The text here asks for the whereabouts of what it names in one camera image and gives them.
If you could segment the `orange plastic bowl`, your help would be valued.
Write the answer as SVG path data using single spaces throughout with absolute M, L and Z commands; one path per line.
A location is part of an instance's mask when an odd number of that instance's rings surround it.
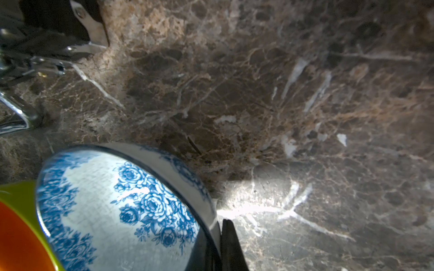
M 1 203 L 1 270 L 55 270 L 46 249 L 34 232 L 4 203 Z

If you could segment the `small blue floral bowl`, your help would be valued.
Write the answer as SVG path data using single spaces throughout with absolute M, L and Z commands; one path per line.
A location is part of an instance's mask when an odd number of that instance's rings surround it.
M 175 155 L 128 143 L 52 155 L 36 182 L 39 224 L 67 271 L 220 271 L 205 184 Z

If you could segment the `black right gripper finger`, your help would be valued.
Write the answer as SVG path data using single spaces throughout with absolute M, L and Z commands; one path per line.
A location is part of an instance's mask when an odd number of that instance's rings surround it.
M 223 271 L 249 271 L 235 226 L 228 219 L 223 220 L 220 250 Z

